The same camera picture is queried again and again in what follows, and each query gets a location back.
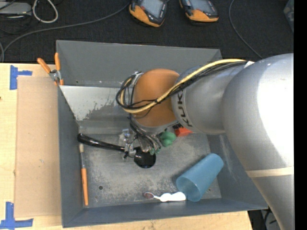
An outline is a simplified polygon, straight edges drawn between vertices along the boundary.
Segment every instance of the blue cup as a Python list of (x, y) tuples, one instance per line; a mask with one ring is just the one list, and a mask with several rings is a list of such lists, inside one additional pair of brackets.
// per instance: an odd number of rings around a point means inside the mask
[(177, 178), (177, 189), (183, 192), (188, 200), (197, 202), (208, 190), (223, 166), (222, 158), (215, 153), (210, 153)]

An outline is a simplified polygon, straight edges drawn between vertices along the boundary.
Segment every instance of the wire bundle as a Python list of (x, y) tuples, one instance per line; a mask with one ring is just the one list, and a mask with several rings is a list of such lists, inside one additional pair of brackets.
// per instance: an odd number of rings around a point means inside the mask
[[(195, 83), (198, 79), (208, 76), (209, 74), (216, 73), (218, 71), (222, 71), (224, 69), (241, 65), (246, 62), (242, 59), (222, 59), (207, 65), (204, 65), (197, 70), (193, 71), (186, 77), (184, 77), (179, 82), (175, 83), (170, 89), (168, 89), (163, 95), (154, 99), (154, 100), (142, 100), (139, 102), (133, 103), (133, 90), (136, 74), (129, 76), (123, 83), (116, 95), (117, 103), (128, 113), (137, 114), (143, 111), (150, 111), (151, 108), (156, 106), (157, 104), (165, 101), (172, 95), (178, 93), (179, 91), (185, 89), (191, 84)], [(130, 94), (129, 87), (132, 87), (132, 93)]]

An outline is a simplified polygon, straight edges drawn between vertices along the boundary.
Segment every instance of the white cable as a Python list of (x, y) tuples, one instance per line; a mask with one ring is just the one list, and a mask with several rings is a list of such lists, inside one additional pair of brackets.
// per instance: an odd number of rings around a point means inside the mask
[(56, 13), (55, 18), (54, 18), (53, 20), (51, 20), (51, 21), (44, 21), (44, 20), (42, 20), (41, 18), (39, 18), (39, 17), (36, 15), (35, 8), (36, 8), (36, 6), (37, 6), (38, 0), (35, 0), (35, 1), (34, 1), (33, 7), (32, 7), (33, 15), (34, 15), (35, 18), (37, 18), (37, 20), (39, 20), (40, 22), (43, 22), (43, 23), (54, 23), (54, 22), (58, 19), (58, 17), (59, 17), (58, 10), (57, 10), (56, 6), (54, 6), (54, 4), (52, 3), (51, 0), (47, 0), (47, 1), (50, 3), (50, 5), (52, 6), (52, 8), (54, 9), (54, 11), (55, 11), (55, 13)]

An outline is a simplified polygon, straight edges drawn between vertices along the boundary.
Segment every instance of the yellow cable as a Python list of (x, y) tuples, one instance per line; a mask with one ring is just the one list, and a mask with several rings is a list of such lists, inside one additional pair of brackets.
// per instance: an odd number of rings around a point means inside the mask
[[(196, 71), (194, 71), (194, 72), (190, 73), (189, 75), (187, 75), (186, 77), (184, 77), (181, 81), (176, 83), (173, 87), (171, 87), (168, 91), (166, 91), (163, 95), (161, 95), (156, 101), (152, 101), (152, 102), (148, 103), (146, 106), (141, 107), (139, 109), (131, 109), (131, 110), (130, 109), (126, 109), (126, 108), (123, 108), (123, 109), (126, 112), (131, 113), (131, 114), (143, 112), (143, 111), (145, 111), (145, 110), (147, 110), (149, 108), (152, 108), (153, 106), (157, 105), (164, 98), (166, 98), (175, 88), (177, 88), (179, 85), (185, 83), (186, 81), (188, 81), (189, 79), (194, 77), (196, 74), (202, 72), (203, 70), (205, 70), (205, 69), (207, 69), (209, 67), (213, 67), (213, 66), (216, 66), (216, 65), (219, 65), (219, 64), (223, 64), (223, 63), (240, 62), (240, 61), (245, 61), (245, 60), (242, 60), (242, 59), (222, 59), (222, 60), (218, 60), (218, 61), (209, 63), (207, 65), (204, 65), (204, 66), (198, 68)], [(124, 99), (124, 96), (123, 96), (123, 92), (122, 92), (121, 95), (120, 95), (120, 102), (122, 104), (123, 104), (123, 99)]]

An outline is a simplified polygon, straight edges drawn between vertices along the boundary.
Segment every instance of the handheld device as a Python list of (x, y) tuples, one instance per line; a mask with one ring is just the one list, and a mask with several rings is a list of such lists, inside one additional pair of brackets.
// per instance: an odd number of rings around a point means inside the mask
[(219, 19), (218, 11), (210, 0), (179, 0), (181, 8), (193, 24), (206, 24)]
[(165, 20), (166, 0), (131, 0), (129, 12), (143, 25), (159, 27)]

